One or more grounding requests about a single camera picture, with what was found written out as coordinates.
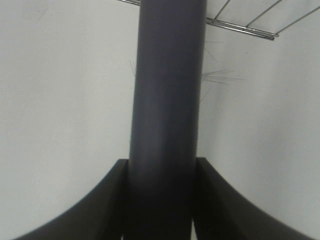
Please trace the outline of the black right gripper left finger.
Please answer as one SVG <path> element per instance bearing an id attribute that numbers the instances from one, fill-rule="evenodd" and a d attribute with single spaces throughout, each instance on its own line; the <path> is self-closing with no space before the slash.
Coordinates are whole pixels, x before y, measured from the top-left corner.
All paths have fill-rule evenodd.
<path id="1" fill-rule="evenodd" d="M 120 240 L 124 234 L 128 160 L 119 159 L 79 202 L 21 240 Z"/>

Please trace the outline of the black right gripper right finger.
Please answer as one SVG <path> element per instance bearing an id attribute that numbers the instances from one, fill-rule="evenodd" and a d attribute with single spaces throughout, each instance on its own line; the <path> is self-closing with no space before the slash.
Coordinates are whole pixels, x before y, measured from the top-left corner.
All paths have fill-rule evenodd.
<path id="1" fill-rule="evenodd" d="M 309 240 L 259 209 L 204 157 L 196 159 L 192 215 L 199 240 Z"/>

